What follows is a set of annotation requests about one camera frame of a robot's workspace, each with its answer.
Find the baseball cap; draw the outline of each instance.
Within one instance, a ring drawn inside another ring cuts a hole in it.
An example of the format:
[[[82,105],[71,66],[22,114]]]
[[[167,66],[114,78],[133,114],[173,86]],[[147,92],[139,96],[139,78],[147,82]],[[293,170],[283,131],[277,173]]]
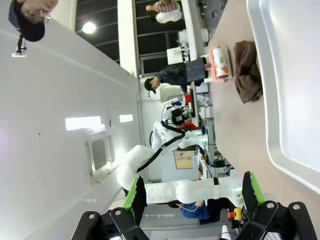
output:
[[[9,21],[21,33],[22,37],[29,42],[40,41],[46,33],[45,23],[32,24],[21,13],[23,3],[12,0],[9,8]]]
[[[154,94],[156,94],[156,90],[154,90],[151,87],[150,82],[152,81],[152,79],[154,79],[153,77],[148,78],[147,80],[144,81],[144,88],[147,89],[148,91],[152,91]]]

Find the white tray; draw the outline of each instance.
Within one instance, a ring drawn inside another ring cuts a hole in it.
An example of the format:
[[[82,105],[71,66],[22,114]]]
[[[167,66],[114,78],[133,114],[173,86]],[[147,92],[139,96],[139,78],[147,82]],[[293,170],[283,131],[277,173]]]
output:
[[[274,166],[320,194],[320,1],[247,0]]]

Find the blue shirt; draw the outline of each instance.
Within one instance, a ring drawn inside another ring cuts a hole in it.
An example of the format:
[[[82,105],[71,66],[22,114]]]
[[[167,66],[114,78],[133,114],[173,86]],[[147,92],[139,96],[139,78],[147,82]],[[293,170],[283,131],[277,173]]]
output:
[[[182,215],[189,219],[209,219],[207,206],[203,204],[201,207],[198,206],[197,208],[195,204],[196,204],[195,202],[184,204],[183,208],[182,207],[180,208]]]

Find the brown cloth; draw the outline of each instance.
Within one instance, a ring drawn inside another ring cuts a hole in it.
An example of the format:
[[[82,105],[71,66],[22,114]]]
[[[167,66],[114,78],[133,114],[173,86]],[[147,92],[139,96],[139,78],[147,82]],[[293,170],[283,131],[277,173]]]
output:
[[[257,50],[254,42],[240,41],[233,48],[235,58],[235,88],[245,104],[257,101],[263,94],[260,72],[257,66]]]

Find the bolt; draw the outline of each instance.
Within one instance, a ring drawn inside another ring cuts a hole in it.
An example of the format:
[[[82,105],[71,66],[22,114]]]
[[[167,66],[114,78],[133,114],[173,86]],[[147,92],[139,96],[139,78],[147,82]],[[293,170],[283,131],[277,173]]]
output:
[[[266,206],[267,206],[268,209],[273,209],[275,205],[270,202]]]
[[[300,206],[299,206],[298,204],[295,204],[295,205],[293,205],[293,209],[294,209],[294,210],[299,210],[299,209],[300,209]]]

